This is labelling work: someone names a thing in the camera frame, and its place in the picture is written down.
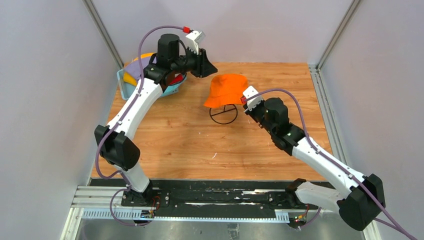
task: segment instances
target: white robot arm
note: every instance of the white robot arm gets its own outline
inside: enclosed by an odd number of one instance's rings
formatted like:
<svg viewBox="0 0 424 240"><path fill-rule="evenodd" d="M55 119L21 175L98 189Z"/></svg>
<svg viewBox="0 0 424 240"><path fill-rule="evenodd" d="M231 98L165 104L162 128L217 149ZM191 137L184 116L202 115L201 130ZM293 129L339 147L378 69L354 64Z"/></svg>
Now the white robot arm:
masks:
<svg viewBox="0 0 424 240"><path fill-rule="evenodd" d="M245 113L259 123L261 128L267 130L280 150L311 166L335 188L297 179L286 189L286 192L292 193L292 206L302 203L325 208L339 213L349 226L362 231L381 210L353 178L362 181L385 207L381 179L374 174L365 176L350 168L325 151L311 137L306 136L301 128L289 121L288 108L280 98L264 100L262 96L256 95L258 91L252 86L243 92L244 98L249 99L244 105ZM342 169L348 170L350 174L347 175L322 154L335 161Z"/></svg>
<svg viewBox="0 0 424 240"><path fill-rule="evenodd" d="M157 43L157 53L143 70L144 81L138 81L135 91L107 126L99 125L94 131L97 144L100 145L112 126L117 125L100 146L100 155L122 172L131 191L138 193L138 198L145 202L151 199L152 184L138 164L140 150L132 142L140 122L172 83L175 74L191 72L195 77L204 78L218 71L209 62L206 50L199 48L199 42L205 35L201 31L188 28L184 28L184 32L187 33L188 42L186 55L180 55L179 44L182 41L177 35L163 34Z"/></svg>

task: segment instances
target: teal container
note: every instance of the teal container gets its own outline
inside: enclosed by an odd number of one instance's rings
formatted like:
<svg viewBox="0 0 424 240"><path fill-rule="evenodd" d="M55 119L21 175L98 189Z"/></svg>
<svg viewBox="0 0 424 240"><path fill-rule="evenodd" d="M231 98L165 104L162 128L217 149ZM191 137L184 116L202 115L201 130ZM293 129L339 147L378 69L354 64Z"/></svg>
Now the teal container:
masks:
<svg viewBox="0 0 424 240"><path fill-rule="evenodd" d="M120 95L121 95L123 100L128 100L130 98L131 94L133 94L134 90L136 89L136 86L131 85L127 82L124 82L123 77L124 77L124 70L123 69L116 72L116 78L118 79ZM163 97L166 97L168 95L178 93L178 87L186 81L186 78L187 78L187 75L186 74L183 75L183 79L180 83L167 87L165 92L162 93L162 96L160 96L160 97L163 98Z"/></svg>

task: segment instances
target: metal frame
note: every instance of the metal frame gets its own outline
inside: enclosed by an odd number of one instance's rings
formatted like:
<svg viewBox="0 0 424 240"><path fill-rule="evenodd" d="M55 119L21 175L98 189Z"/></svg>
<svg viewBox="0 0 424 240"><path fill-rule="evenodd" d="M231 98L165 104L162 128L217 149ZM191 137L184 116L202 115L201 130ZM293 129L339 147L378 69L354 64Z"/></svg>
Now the metal frame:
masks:
<svg viewBox="0 0 424 240"><path fill-rule="evenodd" d="M113 211L116 217L120 220L145 220L141 218L141 211L132 208L118 208ZM107 219L113 220L109 208L85 208L82 214L82 219ZM215 222L215 223L274 223L274 224L287 224L290 222L289 213L285 211L275 210L274 218L260 218L254 221L249 218L237 217L170 217L170 216L155 216L154 221L175 221L175 222Z"/></svg>
<svg viewBox="0 0 424 240"><path fill-rule="evenodd" d="M93 21L95 22L99 32L101 33L109 51L111 52L116 64L122 68L124 63L115 48L115 45L112 42L92 0L82 0L87 7L88 12L91 14ZM352 16L358 9L361 0L353 0L344 15L342 21L340 22L337 30L332 36L330 42L328 43L324 53L322 54L318 64L309 65L310 75L313 81L315 92L318 98L319 107L321 109L322 117L324 124L327 130L328 139L331 145L331 149L335 157L345 164L349 163L349 160L346 158L344 153L345 145L343 139L340 137L340 127L334 117L333 108L331 105L331 100L328 97L328 90L325 85L325 80L321 74L321 69L325 65L329 55L331 54L334 46L337 44L340 36L343 34L345 28L347 27L349 21L352 19ZM74 240L77 236L78 227L81 219L84 216L84 208L88 209L105 209L109 208L110 199L113 193L115 193L119 187L93 187L93 186L79 186L75 193L75 198L72 202L66 224L63 228L61 235L61 240ZM121 202L122 195L116 196L114 204L116 207L120 207L121 210L132 211L135 208L125 208L121 207L119 203ZM363 234L366 240L381 240L379 230L375 221L371 223L364 231Z"/></svg>
<svg viewBox="0 0 424 240"><path fill-rule="evenodd" d="M121 56L118 53L117 48L115 47L111 36L109 35L108 31L106 30L105 25L102 22L102 19L99 16L99 13L97 12L97 9L93 3L92 0L82 0L85 4L85 7L87 8L88 12L90 13L93 22L97 26L98 31L100 32L101 36L103 37L104 43L106 43L107 48L109 49L110 53L112 54L113 59L116 62L116 65L122 69L124 67L124 62L122 61Z"/></svg>

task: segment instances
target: wooden tabletop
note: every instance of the wooden tabletop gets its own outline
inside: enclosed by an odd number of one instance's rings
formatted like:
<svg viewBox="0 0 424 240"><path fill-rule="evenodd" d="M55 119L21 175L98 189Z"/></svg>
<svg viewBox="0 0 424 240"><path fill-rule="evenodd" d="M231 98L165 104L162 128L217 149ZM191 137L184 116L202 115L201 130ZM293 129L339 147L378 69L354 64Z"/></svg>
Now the wooden tabletop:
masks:
<svg viewBox="0 0 424 240"><path fill-rule="evenodd" d="M218 68L217 74L246 76L248 84L259 92L284 88L293 93L302 107L309 134L331 152L306 64L220 62L214 65ZM158 99L147 112L133 142L141 150L139 163L149 178L324 180L311 167L275 147L267 131L243 113L243 106L237 106L238 117L233 123L220 125L213 122L209 108L203 103L214 76L195 78L189 74L178 93ZM281 98L288 107L290 121L302 127L291 98L282 92L264 95L265 99L272 97ZM109 119L119 112L124 103L117 90ZM230 115L231 112L220 118L230 119L234 116ZM104 159L99 164L103 174L115 171ZM91 176L98 177L95 169Z"/></svg>

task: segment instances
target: gray wall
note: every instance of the gray wall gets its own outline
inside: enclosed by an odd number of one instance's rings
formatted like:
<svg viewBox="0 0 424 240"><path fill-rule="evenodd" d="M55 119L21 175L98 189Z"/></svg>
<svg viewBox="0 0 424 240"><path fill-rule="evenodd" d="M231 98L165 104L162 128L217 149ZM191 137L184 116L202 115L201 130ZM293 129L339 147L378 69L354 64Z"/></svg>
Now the gray wall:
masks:
<svg viewBox="0 0 424 240"><path fill-rule="evenodd" d="M424 2L362 2L322 74L350 164L382 178L388 211L421 239Z"/></svg>
<svg viewBox="0 0 424 240"><path fill-rule="evenodd" d="M81 0L1 1L0 56L1 238L56 240L116 65Z"/></svg>
<svg viewBox="0 0 424 240"><path fill-rule="evenodd" d="M203 30L213 62L317 63L352 0L93 0L124 61L160 25ZM152 34L143 52L156 50Z"/></svg>

